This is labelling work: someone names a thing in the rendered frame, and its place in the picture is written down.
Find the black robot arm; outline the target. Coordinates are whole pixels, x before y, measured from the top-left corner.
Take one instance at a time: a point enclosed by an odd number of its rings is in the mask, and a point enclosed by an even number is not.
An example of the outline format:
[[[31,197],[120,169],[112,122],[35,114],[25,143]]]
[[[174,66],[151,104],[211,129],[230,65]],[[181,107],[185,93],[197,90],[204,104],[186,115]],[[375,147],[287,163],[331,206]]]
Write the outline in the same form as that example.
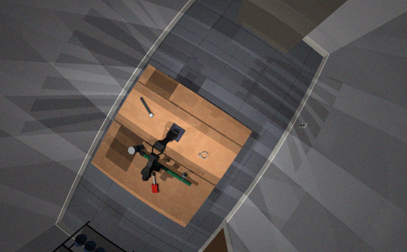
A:
[[[141,171],[143,181],[148,181],[148,179],[151,177],[151,173],[153,171],[157,171],[157,172],[160,171],[161,165],[160,164],[158,164],[158,165],[155,164],[155,167],[153,167],[153,164],[154,164],[156,158],[160,154],[162,154],[164,152],[164,150],[166,149],[166,144],[168,142],[173,142],[177,138],[178,133],[179,132],[176,131],[175,129],[174,130],[171,129],[167,133],[167,137],[165,137],[163,140],[156,141],[155,144],[152,146],[152,152],[149,155],[149,160],[147,162],[147,165]],[[161,151],[161,153],[159,153],[159,154],[153,153],[153,148],[158,149],[159,151]]]

